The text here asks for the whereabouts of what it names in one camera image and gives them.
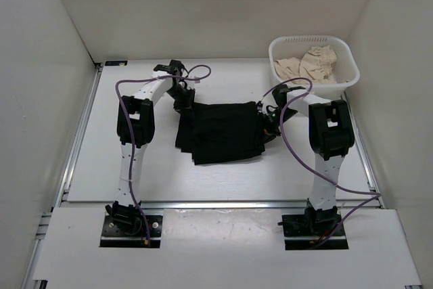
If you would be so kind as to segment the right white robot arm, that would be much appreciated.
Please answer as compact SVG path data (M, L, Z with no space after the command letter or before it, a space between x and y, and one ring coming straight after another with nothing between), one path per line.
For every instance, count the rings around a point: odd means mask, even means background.
M281 135L285 142L283 124L296 113L309 120L309 143L315 153L315 166L309 167L288 146L292 156L314 174L313 187L307 198L302 220L304 228L314 235L330 233L339 224L336 190L342 163L355 144L355 134L347 103L316 96L304 87L278 85L267 91L273 96L276 108L263 114L266 132Z

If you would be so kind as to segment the black trousers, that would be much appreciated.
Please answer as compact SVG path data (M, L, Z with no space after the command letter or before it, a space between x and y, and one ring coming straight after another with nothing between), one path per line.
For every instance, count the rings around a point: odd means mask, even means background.
M175 147L190 153L196 165L260 156L265 132L256 103L195 103L190 114L180 116Z

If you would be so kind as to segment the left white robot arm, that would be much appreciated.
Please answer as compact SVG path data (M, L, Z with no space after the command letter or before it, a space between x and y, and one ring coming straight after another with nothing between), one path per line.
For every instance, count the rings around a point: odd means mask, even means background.
M190 109L195 89L188 86L188 80L185 68L158 65L150 79L125 79L115 84L121 166L114 203L106 210L120 230L128 236L142 235L146 245L150 243L150 225L140 205L139 183L143 157L156 128L154 106L167 93L174 99L176 111Z

